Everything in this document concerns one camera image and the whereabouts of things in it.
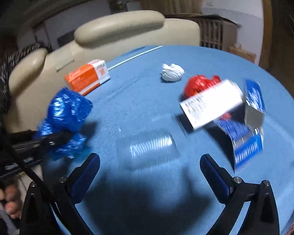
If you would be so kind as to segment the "person's left hand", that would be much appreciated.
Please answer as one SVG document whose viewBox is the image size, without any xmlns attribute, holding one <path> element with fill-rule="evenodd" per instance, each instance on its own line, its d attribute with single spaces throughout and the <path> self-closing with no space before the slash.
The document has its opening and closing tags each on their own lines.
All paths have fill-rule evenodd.
<svg viewBox="0 0 294 235">
<path fill-rule="evenodd" d="M 5 212 L 12 218 L 20 218 L 22 213 L 21 193 L 17 182 L 7 185 L 5 189 L 0 188 L 0 201 L 5 200 Z"/>
</svg>

